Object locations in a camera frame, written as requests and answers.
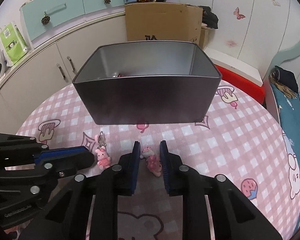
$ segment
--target silver screw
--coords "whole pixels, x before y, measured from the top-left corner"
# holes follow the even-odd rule
[[[187,165],[181,165],[181,166],[179,167],[179,170],[180,170],[180,171],[189,171],[189,167],[188,167]]]
[[[226,176],[219,174],[219,175],[217,175],[217,180],[220,182],[224,182],[224,181],[226,181]]]
[[[78,174],[74,177],[74,180],[77,181],[77,182],[83,181],[84,176],[82,174]]]
[[[39,188],[38,186],[32,186],[32,187],[30,188],[30,192],[31,192],[32,194],[38,194],[38,193],[40,192],[40,188]]]
[[[46,164],[44,165],[44,167],[45,167],[46,169],[51,169],[51,168],[52,168],[52,164],[51,164],[51,163],[46,163]]]
[[[112,166],[112,170],[113,170],[113,171],[121,171],[121,170],[122,170],[122,167],[121,167],[119,164],[116,164],[116,165],[113,165],[113,166]]]

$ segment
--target round table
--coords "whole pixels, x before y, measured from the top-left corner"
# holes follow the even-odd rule
[[[291,199],[282,129],[266,109],[229,83],[221,81],[202,122],[103,126],[94,123],[71,84],[34,110],[17,134],[34,136],[50,149],[84,145],[94,153],[98,147],[94,136],[101,131],[112,164],[132,151],[134,141],[141,143],[141,149],[150,146],[159,153],[160,142],[166,140],[169,151],[200,174],[226,175],[284,240],[291,237],[300,212],[300,192]],[[82,171],[87,176],[100,172],[96,163]],[[135,195],[120,197],[118,210],[118,236],[125,240],[137,240],[141,233],[142,239],[182,238],[182,198],[170,198],[162,176],[150,173],[144,160]],[[137,232],[119,228],[121,219]]]

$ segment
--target open container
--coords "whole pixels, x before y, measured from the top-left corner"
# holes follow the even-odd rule
[[[188,123],[203,120],[220,80],[194,43],[133,41],[99,47],[73,84],[96,124]]]

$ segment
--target cabinet handle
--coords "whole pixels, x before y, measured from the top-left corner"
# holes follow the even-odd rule
[[[67,59],[70,61],[71,67],[72,67],[72,72],[75,73],[75,67],[73,65],[72,59],[68,56]]]
[[[59,63],[57,64],[57,67],[59,68],[59,70],[60,70],[60,72],[61,72],[61,74],[62,74],[62,76],[63,76],[63,79],[66,80],[66,75],[65,75],[65,73],[63,72],[63,69],[61,68],[61,66],[60,66]]]

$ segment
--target green bag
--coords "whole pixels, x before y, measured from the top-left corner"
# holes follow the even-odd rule
[[[28,52],[26,42],[14,22],[5,26],[0,33],[0,40],[12,65],[17,63]]]

